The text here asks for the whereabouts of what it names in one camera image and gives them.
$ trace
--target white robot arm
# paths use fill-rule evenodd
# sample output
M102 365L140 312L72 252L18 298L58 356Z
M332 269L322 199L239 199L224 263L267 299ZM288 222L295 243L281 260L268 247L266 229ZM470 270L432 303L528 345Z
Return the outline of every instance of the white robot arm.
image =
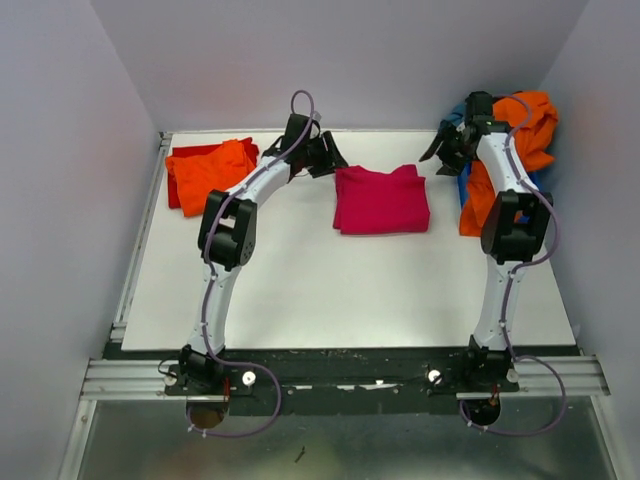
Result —
M238 203L250 202L256 209L260 208L280 187L289 183L291 166L284 159L277 161L275 164L267 167L275 160L274 157L262 157L256 169L242 183L234 187L231 192L238 193L235 201ZM246 250L242 253L244 258L237 265L229 268L220 263L213 262L217 272L216 282L213 291L207 299L207 321L209 342L213 352L218 354L225 345L225 324L227 312L229 310L229 302L231 301L231 293L235 285L238 274L242 266L248 261L248 257L253 253L255 237L249 240ZM204 301L206 289L211 280L211 269L208 265L204 265L204 276L202 285L201 304ZM193 328L191 337L189 338L191 348L199 353L206 354L207 349L204 344L203 332L201 327L201 318L198 315L196 325Z
M517 182L511 170L504 151L506 138L506 133L483 135L478 142L476 155L486 167L489 178L491 178L491 184L496 192L512 191L517 194L529 195L529 191ZM513 139L511 139L511 151L516 151ZM528 179L529 176L522 166L522 162L517 156L517 153L514 153L514 157L516 166L520 169L519 173L521 177ZM502 302L505 297L505 289L507 288L509 272L519 263L522 262L512 260L500 264L495 256L487 255L487 283L484 290L484 301L480 312L480 320L473 332L473 338L481 348L486 347L489 350L505 350L507 348L502 334L502 328L500 328L498 322ZM513 286L509 292L509 304L507 306L505 322L509 333L511 333L511 326L513 325L518 290L524 272L524 269L516 271Z

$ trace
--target cable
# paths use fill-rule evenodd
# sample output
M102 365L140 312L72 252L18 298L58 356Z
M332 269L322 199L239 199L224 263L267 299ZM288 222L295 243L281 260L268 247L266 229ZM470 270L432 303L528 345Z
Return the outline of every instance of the cable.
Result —
M549 201L544 197L544 195L542 195L535 187L533 187L533 185L531 185L527 179L522 177L516 165L516 161L513 158L513 152L511 152L511 140L513 139L514 135L518 132L518 130L520 130L522 127L524 127L531 121L531 117L533 116L533 111L531 110L531 107L527 102L525 102L523 99L515 95L499 95L499 96L503 98L511 98L512 100L515 100L518 103L520 103L527 110L527 117L522 121L522 123L516 126L507 135L507 138L505 139L505 142L504 142L504 150L507 155L507 160L509 161L511 170L515 175L518 184L522 185L529 192L535 195L536 198L540 201L540 203L542 203L545 206L545 208L549 211L549 214L553 219L553 224L555 227L555 236L553 239L553 243L551 244L551 247L547 250L547 252L542 257L536 260L532 260L530 262L522 262L516 265L515 267L513 267L509 272L509 279L507 280L507 284L504 290L504 297L502 298L502 306L500 308L500 321L498 322L498 324L502 329L502 335L504 336L505 343L507 344L507 350L509 351L509 354L511 355L511 358L513 359L514 363L522 362L524 360L531 360L531 361L537 362L543 367L545 367L547 370L549 370L551 374L556 378L556 380L558 381L558 386L560 387L562 405L560 407L560 411L558 412L558 415L556 415L556 417L548 425L541 427L537 430L529 431L529 432L513 432L509 430L501 430L501 429L493 428L489 426L478 425L477 423L474 423L473 421L471 421L469 417L468 409L464 400L460 401L460 416L465 420L468 427L473 427L483 432L489 432L489 433L502 435L506 437L533 437L535 435L540 435L542 433L546 433L553 430L561 422L568 408L567 390L564 386L564 382L562 381L562 378L560 377L560 374L549 363L545 362L544 360L534 355L520 355L520 356L516 355L516 352L513 349L513 344L511 343L511 339L509 338L509 332L507 331L507 308L509 306L509 296L511 294L511 289L513 288L513 282L515 279L516 272L518 272L518 270L520 270L521 268L540 265L541 263L549 260L549 258L551 258L551 256L558 249L558 245L560 244L560 221L551 203L549 203Z
M165 377L171 377L171 378L178 378L178 375L176 375L175 373L173 373L171 370L169 370L168 368L166 370L161 370L160 367L162 367L162 365L166 362L168 362L169 360L177 360L178 359L178 354L173 352L170 353L169 355L167 355L166 357L164 357L162 360L160 360L160 363L158 364L158 373L160 375L164 375Z
M211 342L209 341L209 331L207 329L207 304L209 303L209 297L211 296L211 292L213 291L213 287L215 286L215 282L216 282L216 279L217 279L217 273L216 273L216 269L215 269L215 267L213 265L213 262L211 261L211 258L209 256L209 250L211 249L211 243L213 242L213 236L214 236L214 233L215 233L216 229L218 228L218 224L220 223L220 220L222 219L222 215L226 211L226 209L229 206L229 204L233 201L233 199L236 198L241 193L245 192L247 190L247 188L257 178L259 178L264 172L269 170L276 163L284 160L287 157L287 155L289 155L291 152L293 152L293 150L295 150L298 147L298 145L300 145L300 143L304 140L305 136L307 135L307 133L311 129L311 125L313 124L313 117L316 114L316 111L315 111L315 104L314 104L314 101L313 101L313 97L311 96L311 94L309 92L307 92L306 90L297 90L296 92L294 92L293 96L291 97L291 112L295 113L294 102L295 102L296 97L298 95L300 95L300 94L305 95L309 99L310 111L311 111L311 113L309 114L309 119L307 120L307 123L306 123L306 125L304 127L304 130L302 131L302 133L300 134L298 139L295 142L293 142L293 144L288 149L286 149L284 152L281 152L280 154L278 154L278 156L276 156L272 161L267 163L267 165L263 165L263 166L259 167L258 170L255 171L251 175L249 180L242 186L242 188L239 188L237 190L229 192L229 194L227 195L227 198L224 200L224 202L222 202L222 205L218 209L218 213L216 214L216 217L213 220L213 223L211 224L211 228L209 229L209 233L207 234L207 241L206 241L205 247L204 247L204 261L209 266L209 268L211 269L211 279L209 280L209 283L207 285L207 289L205 291L205 294L204 294L204 297L203 297L203 300L202 300L202 309L201 309L201 316L200 316L200 321L201 321L200 323L201 323L201 326L202 326L202 336L203 336L203 339L204 339L205 347L207 349L207 353L209 354L209 356L215 362L219 363L222 366L225 366L225 367L240 367L240 368L253 368L253 369L257 369L257 370L260 370L263 373L265 373L271 379L271 381L273 382L273 385L276 387L276 406L275 406L271 416L262 425L260 425L257 428L254 428L252 430L247 430L245 432L239 432L239 433L221 433L221 432L214 432L214 431L209 431L207 429L198 428L191 421L191 410L190 409L187 410L187 420L191 423L191 425L189 426L189 431L195 430L196 432L201 433L203 437L242 438L242 437L248 437L248 436L251 436L251 435L255 435L256 433L260 433L263 430L266 430L268 427L271 426L271 424L275 421L275 419L277 418L278 414L280 413L280 407L282 406L282 389L280 388L280 383L278 382L277 377L275 376L275 374L271 370L269 370L264 365L259 365L257 363L252 363L252 362L230 362L230 361L227 361L227 360L223 360L222 358L218 357L215 354L215 352L213 351L213 347L211 346Z

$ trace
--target red cloth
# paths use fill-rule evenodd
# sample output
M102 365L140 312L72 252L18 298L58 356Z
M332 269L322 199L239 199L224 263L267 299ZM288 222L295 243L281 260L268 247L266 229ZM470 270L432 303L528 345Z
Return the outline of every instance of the red cloth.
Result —
M258 147L253 144L253 138L247 137L243 140L240 140L242 146L244 147L244 151L247 156L253 160L254 165L258 160ZM191 147L174 147L172 156L179 158L188 158L196 155L208 155L211 152L215 151L222 144L218 143L215 145L194 145ZM180 208L180 199L178 198L178 184L176 183L176 177L173 175L167 176L167 193L169 194L169 208Z
M415 165L392 173L360 166L336 170L333 228L343 235L426 232L430 212L424 182Z

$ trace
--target white knob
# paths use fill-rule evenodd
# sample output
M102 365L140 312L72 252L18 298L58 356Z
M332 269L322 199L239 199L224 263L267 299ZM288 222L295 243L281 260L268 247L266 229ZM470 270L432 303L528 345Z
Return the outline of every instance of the white knob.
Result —
M242 375L242 383L244 383L247 387L250 387L254 383L256 383L256 374L253 372L244 372Z
M507 372L507 380L511 383L517 383L519 378L520 375L518 375L518 372L516 372L513 368L510 368Z
M438 385L442 381L442 378L440 377L440 372L438 370L430 370L429 373L427 374L427 378L431 383L435 382L435 385Z

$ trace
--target floor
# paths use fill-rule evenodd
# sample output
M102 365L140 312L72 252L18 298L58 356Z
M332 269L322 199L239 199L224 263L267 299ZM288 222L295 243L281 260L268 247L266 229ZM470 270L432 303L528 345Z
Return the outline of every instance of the floor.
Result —
M551 399L508 399L498 424L548 421ZM231 418L238 428L260 418ZM187 433L182 402L99 404L84 480L134 479L615 479L588 398L574 398L553 432L523 439L481 434L457 416L278 419L241 440Z

